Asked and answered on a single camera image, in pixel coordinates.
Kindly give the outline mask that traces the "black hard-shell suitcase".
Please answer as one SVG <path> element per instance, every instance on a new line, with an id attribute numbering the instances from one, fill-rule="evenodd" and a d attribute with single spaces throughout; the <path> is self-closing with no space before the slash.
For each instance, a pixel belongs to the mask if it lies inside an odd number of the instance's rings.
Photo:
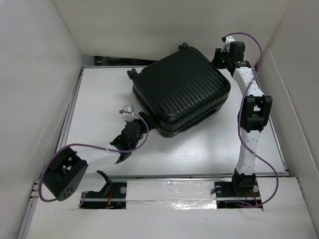
<path id="1" fill-rule="evenodd" d="M 178 50 L 140 72 L 127 71 L 133 92 L 163 137 L 174 137 L 218 112 L 227 101 L 227 78 L 195 47 Z"/>

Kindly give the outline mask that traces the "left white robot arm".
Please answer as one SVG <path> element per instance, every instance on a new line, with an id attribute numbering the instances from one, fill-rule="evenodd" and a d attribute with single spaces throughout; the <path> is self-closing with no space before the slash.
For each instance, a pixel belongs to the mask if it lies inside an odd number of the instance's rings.
<path id="1" fill-rule="evenodd" d="M 88 171 L 106 164 L 108 156 L 118 155 L 115 163 L 124 162 L 147 141 L 157 127 L 154 118 L 144 112 L 121 110 L 124 129 L 111 143 L 111 148 L 83 143 L 68 144 L 54 153 L 45 164 L 38 184 L 41 201 L 64 201 L 76 191 L 88 191 Z"/>

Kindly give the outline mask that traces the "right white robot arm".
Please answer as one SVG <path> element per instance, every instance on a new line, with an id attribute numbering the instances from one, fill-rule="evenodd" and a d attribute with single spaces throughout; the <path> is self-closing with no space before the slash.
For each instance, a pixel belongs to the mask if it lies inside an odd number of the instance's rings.
<path id="1" fill-rule="evenodd" d="M 222 41 L 224 45 L 216 49 L 212 64 L 229 71 L 243 96 L 238 113 L 240 154 L 230 183 L 231 192 L 241 196 L 252 190 L 256 183 L 257 146 L 268 123 L 273 100 L 259 88 L 250 63 L 244 60 L 244 42 L 236 41 L 232 36 L 224 37 Z"/>

